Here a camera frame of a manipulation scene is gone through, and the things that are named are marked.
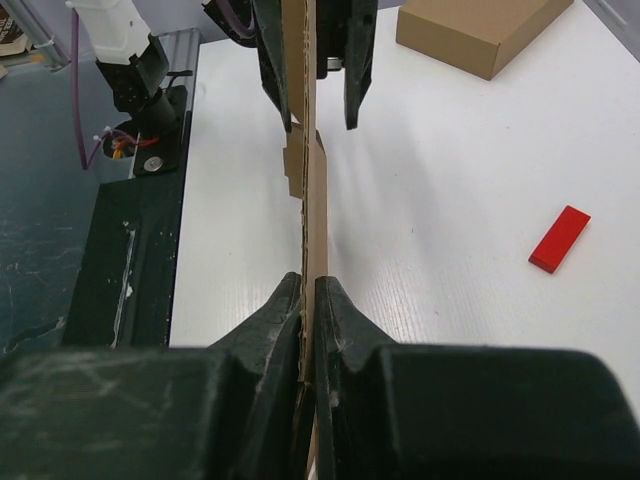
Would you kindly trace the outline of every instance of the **cable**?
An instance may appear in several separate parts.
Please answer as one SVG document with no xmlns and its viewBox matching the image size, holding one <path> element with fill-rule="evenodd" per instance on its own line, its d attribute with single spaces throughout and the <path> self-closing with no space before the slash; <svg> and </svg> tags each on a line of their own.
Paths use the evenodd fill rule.
<svg viewBox="0 0 640 480">
<path fill-rule="evenodd" d="M 116 135 L 124 137 L 129 143 L 133 143 L 134 145 L 136 143 L 136 139 L 123 130 L 118 130 L 117 128 L 109 128 L 109 131 L 115 133 Z"/>
<path fill-rule="evenodd" d="M 113 158 L 114 160 L 120 160 L 122 158 L 125 158 L 124 147 L 127 146 L 127 143 L 129 143 L 132 147 L 145 148 L 150 145 L 153 145 L 154 143 L 158 143 L 160 141 L 159 137 L 154 137 L 149 140 L 140 140 L 137 143 L 136 142 L 131 143 L 129 141 L 130 138 L 131 137 L 129 136 L 113 138 L 113 142 L 116 142 L 117 145 L 113 149 L 113 154 L 111 155 L 111 158 Z"/>
<path fill-rule="evenodd" d="M 80 164 L 83 170 L 88 170 L 93 161 L 95 152 L 98 151 L 99 143 L 94 146 L 92 155 L 87 159 L 87 151 L 84 145 L 84 133 L 82 131 L 82 122 L 80 119 L 80 85 L 79 85 L 79 56 L 80 56 L 80 15 L 71 9 L 71 103 L 73 109 L 73 128 L 76 135 L 76 143 L 78 145 L 78 153 L 80 154 Z"/>
<path fill-rule="evenodd" d="M 167 73 L 167 77 L 169 77 L 171 80 L 169 80 L 169 85 L 167 85 L 167 88 L 165 89 L 165 91 L 171 90 L 171 87 L 173 87 L 174 82 L 178 78 L 193 77 L 193 70 L 182 70 L 182 71 L 179 71 L 179 72 L 168 72 Z"/>
<path fill-rule="evenodd" d="M 224 17 L 225 21 L 233 30 L 236 35 L 240 38 L 253 38 L 256 34 L 256 25 L 253 18 L 253 8 L 251 9 L 251 22 L 248 27 L 245 27 L 236 12 L 233 10 L 233 7 L 229 3 L 229 0 L 216 0 L 216 4 L 220 9 L 220 13 Z"/>
</svg>

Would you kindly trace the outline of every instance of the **cardboard sheet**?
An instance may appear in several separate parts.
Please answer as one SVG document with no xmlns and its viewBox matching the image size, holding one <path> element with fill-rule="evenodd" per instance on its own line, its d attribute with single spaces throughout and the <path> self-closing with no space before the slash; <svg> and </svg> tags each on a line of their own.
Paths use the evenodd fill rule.
<svg viewBox="0 0 640 480">
<path fill-rule="evenodd" d="M 302 291 L 298 394 L 293 419 L 294 443 L 313 395 L 313 311 L 315 281 L 328 274 L 327 158 L 316 131 L 316 2 L 282 0 L 289 105 L 293 124 L 284 150 L 289 191 L 302 197 Z M 313 442 L 309 464 L 315 456 Z"/>
</svg>

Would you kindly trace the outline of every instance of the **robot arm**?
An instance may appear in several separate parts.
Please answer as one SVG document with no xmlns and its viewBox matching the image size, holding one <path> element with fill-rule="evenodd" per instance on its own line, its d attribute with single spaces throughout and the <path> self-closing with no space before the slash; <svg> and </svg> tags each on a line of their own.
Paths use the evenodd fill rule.
<svg viewBox="0 0 640 480">
<path fill-rule="evenodd" d="M 290 128 L 280 0 L 205 0 L 209 17 L 236 43 L 258 49 L 262 86 Z M 371 84 L 377 0 L 317 0 L 317 78 L 344 69 L 345 121 L 358 126 Z"/>
<path fill-rule="evenodd" d="M 116 108 L 131 116 L 144 138 L 176 128 L 178 115 L 160 88 L 169 61 L 132 0 L 70 0 L 67 6 L 89 34 Z"/>
</svg>

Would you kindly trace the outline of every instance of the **white cylinder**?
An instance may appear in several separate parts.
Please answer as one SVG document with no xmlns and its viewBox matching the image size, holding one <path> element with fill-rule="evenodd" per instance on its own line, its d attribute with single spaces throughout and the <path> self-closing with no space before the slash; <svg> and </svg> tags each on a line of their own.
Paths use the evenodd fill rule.
<svg viewBox="0 0 640 480">
<path fill-rule="evenodd" d="M 96 57 L 103 63 L 129 65 L 149 46 L 149 26 L 132 0 L 69 0 L 84 24 Z"/>
</svg>

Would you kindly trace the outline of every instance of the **cardboard piece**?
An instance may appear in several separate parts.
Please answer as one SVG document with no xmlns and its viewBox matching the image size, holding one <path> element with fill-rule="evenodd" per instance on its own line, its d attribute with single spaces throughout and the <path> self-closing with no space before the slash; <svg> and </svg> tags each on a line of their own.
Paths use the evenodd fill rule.
<svg viewBox="0 0 640 480">
<path fill-rule="evenodd" d="M 303 191 L 303 150 L 302 150 L 302 125 L 293 122 L 291 124 L 291 133 L 287 134 L 287 146 L 282 150 L 284 160 L 284 174 L 289 180 L 289 195 L 302 200 Z M 326 171 L 327 156 L 324 151 L 324 145 L 320 138 L 320 132 L 316 130 L 316 146 L 318 152 L 318 161 L 321 163 L 322 171 Z"/>
<path fill-rule="evenodd" d="M 491 80 L 573 0 L 407 0 L 396 42 Z"/>
<path fill-rule="evenodd" d="M 282 33 L 284 61 L 287 67 L 289 109 L 300 123 L 304 122 L 304 25 L 305 1 L 282 1 Z"/>
<path fill-rule="evenodd" d="M 313 396 L 315 281 L 328 274 L 327 158 L 316 131 L 316 0 L 282 0 L 281 5 L 289 106 L 300 122 L 299 127 L 292 125 L 284 151 L 290 192 L 300 194 L 296 189 L 302 186 L 302 329 L 293 418 L 294 445 L 299 447 L 309 441 L 299 434 L 305 409 L 313 405 L 309 399 Z M 311 444 L 309 461 L 314 455 Z"/>
<path fill-rule="evenodd" d="M 282 150 L 284 175 L 289 180 L 289 195 L 302 200 L 302 125 L 291 123 L 287 146 Z"/>
</svg>

